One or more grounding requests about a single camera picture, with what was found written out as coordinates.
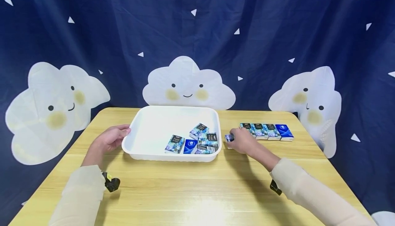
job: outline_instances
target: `cloud decoration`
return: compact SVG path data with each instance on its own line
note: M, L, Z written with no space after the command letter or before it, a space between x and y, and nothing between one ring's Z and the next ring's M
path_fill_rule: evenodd
M200 70L194 60L179 56L168 67L153 70L143 98L149 105L196 106L224 110L236 101L234 92L214 70Z
M390 211L379 211L372 214L372 218L378 226L395 225L395 213Z
M327 158L336 153L335 124L341 112L341 95L335 91L330 67L292 76L269 99L273 111L297 112L299 120Z
M5 123L14 134L13 156L26 165L55 158L75 131L88 126L91 109L109 100L105 86L80 67L65 65L59 70L46 62L34 64L28 88L5 113Z

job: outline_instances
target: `yellow cheek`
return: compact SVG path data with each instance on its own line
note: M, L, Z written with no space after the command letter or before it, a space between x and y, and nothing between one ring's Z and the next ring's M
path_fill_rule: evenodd
M58 130L65 125L66 121L67 117L65 113L55 111L47 117L47 126L52 130Z
M307 121L312 125L319 125L322 122L322 114L316 110L312 110L307 115Z
M292 101L296 104L304 104L306 100L307 96L305 93L298 93L292 98Z
M82 91L75 91L74 93L74 100L76 103L82 105L85 103L85 95Z
M167 89L166 90L166 98L171 101L175 101L175 100L178 100L180 98L180 96L178 95L178 93L175 89Z
M195 96L197 99L200 101L206 101L208 99L208 92L204 89L199 89L196 93Z

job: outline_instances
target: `tissue pack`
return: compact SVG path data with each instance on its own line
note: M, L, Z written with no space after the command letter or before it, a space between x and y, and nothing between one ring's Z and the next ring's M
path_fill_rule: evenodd
M232 134L232 133L229 133L229 134L226 134L225 135L225 139L226 139L226 142L232 142L233 140L235 140L235 137L234 137L234 135Z
M265 130L265 128L263 128L263 125L260 123L254 123L251 124L252 128L254 129L255 135L256 135L256 139L257 140L267 140L268 138L268 134L267 131Z
M171 139L169 140L169 142L167 143L167 146L165 148L165 153L179 154L184 142L185 142L185 138L183 138L183 137L180 137L177 135L171 136Z
M244 127L245 129L249 130L249 132L252 134L252 136L255 137L255 131L251 126L251 123L240 123L240 127Z
M206 133L208 132L208 127L203 125L202 123L199 123L196 127L194 127L190 132L189 136L193 138L194 140L198 140L199 134L200 133Z
M205 145L197 145L197 150L195 154L213 154L215 153L215 148Z
M185 140L184 154L195 154L197 145L197 140Z
M285 124L276 124L276 128L281 135L281 141L292 141L294 136Z
M217 133L200 133L197 144L218 149Z
M262 126L265 128L268 138L267 140L280 140L281 135L278 132L277 128L273 124L262 124Z

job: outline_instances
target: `person's left hand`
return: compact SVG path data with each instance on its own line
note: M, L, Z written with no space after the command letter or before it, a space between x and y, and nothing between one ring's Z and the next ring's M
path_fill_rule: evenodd
M130 133L129 127L128 124L110 127L99 135L92 145L95 145L103 153L113 151L122 144L123 138Z

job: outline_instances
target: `fabric backdrop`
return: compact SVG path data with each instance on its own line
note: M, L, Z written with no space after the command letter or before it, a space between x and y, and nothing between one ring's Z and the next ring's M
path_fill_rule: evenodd
M159 104L295 112L395 225L394 25L395 0L1 0L0 224L97 112Z

